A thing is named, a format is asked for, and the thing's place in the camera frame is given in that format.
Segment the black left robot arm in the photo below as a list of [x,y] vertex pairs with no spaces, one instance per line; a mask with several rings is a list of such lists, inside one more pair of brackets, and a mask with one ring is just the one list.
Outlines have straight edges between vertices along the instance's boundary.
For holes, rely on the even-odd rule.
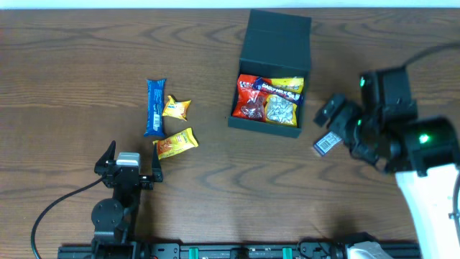
[[98,202],[91,212],[95,227],[91,243],[91,258],[150,258],[148,244],[134,239],[134,229],[140,206],[141,192],[152,190],[163,182],[157,148],[152,153],[152,172],[142,175],[140,154],[119,153],[116,143],[98,159],[94,172],[101,176],[104,186],[113,190],[112,197]]

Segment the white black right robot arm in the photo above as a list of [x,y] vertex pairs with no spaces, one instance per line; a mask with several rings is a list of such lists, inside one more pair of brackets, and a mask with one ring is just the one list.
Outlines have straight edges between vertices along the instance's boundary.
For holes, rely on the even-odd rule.
[[445,117],[421,119],[405,66],[360,75],[362,104],[334,94],[314,118],[350,156],[393,175],[422,258],[459,257],[459,141]]

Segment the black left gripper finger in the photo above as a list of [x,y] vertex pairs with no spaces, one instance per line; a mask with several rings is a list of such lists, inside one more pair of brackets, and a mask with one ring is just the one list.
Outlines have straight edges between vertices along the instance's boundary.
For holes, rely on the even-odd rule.
[[160,160],[157,152],[157,144],[154,144],[153,153],[152,153],[152,175],[153,176],[162,176],[162,168],[160,165]]
[[105,153],[97,160],[95,166],[106,166],[111,161],[114,160],[114,155],[116,151],[116,141],[112,140],[111,144],[105,151]]

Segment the dark blue Cadbury chocolate bar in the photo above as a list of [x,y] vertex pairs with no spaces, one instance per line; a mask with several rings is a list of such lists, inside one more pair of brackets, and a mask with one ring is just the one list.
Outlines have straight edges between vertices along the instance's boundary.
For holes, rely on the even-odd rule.
[[302,90],[304,79],[294,78],[262,78],[259,77],[252,85],[254,90],[277,95],[287,101],[299,105],[303,100]]

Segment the yellow Hacks candy bag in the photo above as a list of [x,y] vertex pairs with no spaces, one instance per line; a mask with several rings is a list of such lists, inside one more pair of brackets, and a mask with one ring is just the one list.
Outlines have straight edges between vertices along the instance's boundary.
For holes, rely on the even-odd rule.
[[[275,88],[281,88],[282,90],[302,96],[304,87],[304,78],[302,77],[263,78],[263,80]],[[272,124],[297,127],[297,108],[297,104],[288,101],[286,98],[276,94],[270,94],[267,97],[267,103],[265,105],[265,120]]]

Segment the small dark blue box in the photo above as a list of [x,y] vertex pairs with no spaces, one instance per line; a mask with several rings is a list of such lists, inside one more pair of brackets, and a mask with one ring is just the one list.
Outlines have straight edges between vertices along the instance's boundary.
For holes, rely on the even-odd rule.
[[319,138],[314,144],[313,149],[321,156],[325,156],[337,144],[342,142],[342,138],[334,132],[327,132],[324,136]]

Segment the red Hacks candy bag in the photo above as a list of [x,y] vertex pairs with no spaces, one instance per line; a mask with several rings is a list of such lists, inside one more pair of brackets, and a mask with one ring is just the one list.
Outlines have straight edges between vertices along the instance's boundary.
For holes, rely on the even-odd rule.
[[265,122],[265,105],[268,94],[253,88],[257,76],[241,74],[236,84],[238,99],[233,117]]

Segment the long blue snack bar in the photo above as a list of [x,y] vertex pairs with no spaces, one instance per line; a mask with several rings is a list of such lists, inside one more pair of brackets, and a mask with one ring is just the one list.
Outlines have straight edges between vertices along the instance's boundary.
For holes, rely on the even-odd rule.
[[164,90],[166,78],[147,79],[147,125],[145,137],[164,137],[162,113],[165,108]]

